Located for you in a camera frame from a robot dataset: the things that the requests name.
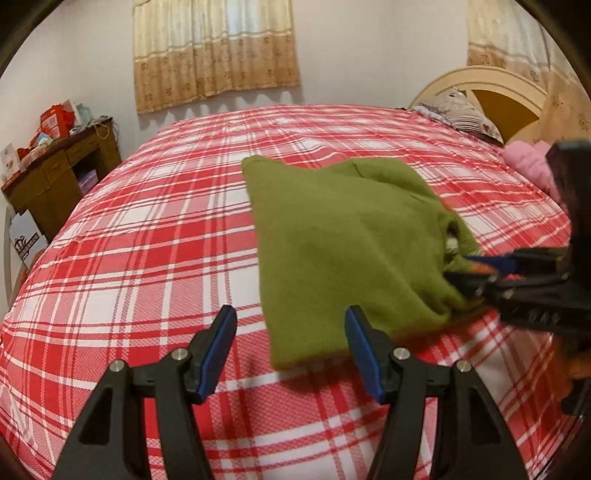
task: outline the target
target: patterned pillow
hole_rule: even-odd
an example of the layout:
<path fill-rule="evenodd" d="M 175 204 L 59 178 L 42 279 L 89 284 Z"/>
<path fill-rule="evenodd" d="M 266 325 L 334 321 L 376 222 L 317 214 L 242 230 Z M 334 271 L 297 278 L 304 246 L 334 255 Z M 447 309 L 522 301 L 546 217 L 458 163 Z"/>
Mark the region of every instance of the patterned pillow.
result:
<path fill-rule="evenodd" d="M 477 136 L 481 140 L 504 145 L 496 125 L 484 113 L 472 105 L 466 95 L 457 88 L 439 93 L 421 102 L 413 110 L 424 113 L 424 109 L 442 116 L 454 129 Z"/>

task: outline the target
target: wooden headboard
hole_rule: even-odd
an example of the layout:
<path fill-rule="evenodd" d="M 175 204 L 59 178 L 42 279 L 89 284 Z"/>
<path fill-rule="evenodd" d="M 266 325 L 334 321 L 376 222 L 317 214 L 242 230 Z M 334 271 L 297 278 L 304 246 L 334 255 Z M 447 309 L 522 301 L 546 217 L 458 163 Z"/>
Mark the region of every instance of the wooden headboard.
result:
<path fill-rule="evenodd" d="M 471 66 L 446 73 L 427 85 L 411 107 L 454 87 L 495 123 L 506 144 L 537 139 L 546 92 L 521 75 L 498 67 Z"/>

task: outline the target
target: green fabric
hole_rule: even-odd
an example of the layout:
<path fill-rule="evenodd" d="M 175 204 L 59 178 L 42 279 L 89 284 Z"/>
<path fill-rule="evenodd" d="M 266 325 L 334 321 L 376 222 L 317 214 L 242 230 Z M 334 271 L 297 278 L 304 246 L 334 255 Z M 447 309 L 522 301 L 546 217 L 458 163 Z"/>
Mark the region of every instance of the green fabric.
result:
<path fill-rule="evenodd" d="M 357 158 L 309 170 L 264 157 L 242 162 L 258 241 L 271 364 L 346 352 L 345 310 L 401 338 L 441 329 L 470 306 L 443 278 L 467 270 L 478 244 L 411 167 Z M 446 253 L 448 232 L 459 240 Z"/>

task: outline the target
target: curtain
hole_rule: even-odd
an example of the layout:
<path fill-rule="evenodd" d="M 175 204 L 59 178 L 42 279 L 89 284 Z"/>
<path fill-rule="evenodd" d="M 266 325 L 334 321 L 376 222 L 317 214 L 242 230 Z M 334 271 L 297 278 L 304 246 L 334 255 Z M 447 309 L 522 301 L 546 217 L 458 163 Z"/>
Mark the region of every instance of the curtain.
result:
<path fill-rule="evenodd" d="M 468 0 L 468 65 L 518 73 L 548 93 L 539 140 L 589 137 L 591 102 L 556 42 L 515 0 Z"/>
<path fill-rule="evenodd" d="M 138 113 L 300 84 L 291 0 L 135 0 Z"/>

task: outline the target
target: red plaid bedsheet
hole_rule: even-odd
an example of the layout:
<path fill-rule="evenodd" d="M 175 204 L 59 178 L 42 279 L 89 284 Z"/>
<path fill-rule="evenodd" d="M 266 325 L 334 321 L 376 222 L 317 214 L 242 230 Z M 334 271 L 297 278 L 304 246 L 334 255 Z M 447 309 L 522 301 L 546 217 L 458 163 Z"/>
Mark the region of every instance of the red plaid bedsheet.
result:
<path fill-rule="evenodd" d="M 78 205 L 1 327 L 0 432 L 36 478 L 49 478 L 95 383 L 116 358 L 161 358 L 238 311 L 217 394 L 196 408 L 217 478 L 364 479 L 386 410 L 350 360 L 273 371 L 259 303 L 243 158 L 303 168 L 398 157 L 470 226 L 488 253 L 565 245 L 567 216 L 509 169 L 500 150 L 413 112 L 275 106 L 166 127 Z M 494 313 L 413 345 L 423 359 L 476 365 L 531 475 L 569 420 L 554 395 L 548 335 L 501 326 Z M 430 470 L 436 404 L 428 402 L 417 479 Z M 166 477 L 147 405 L 152 475 Z"/>

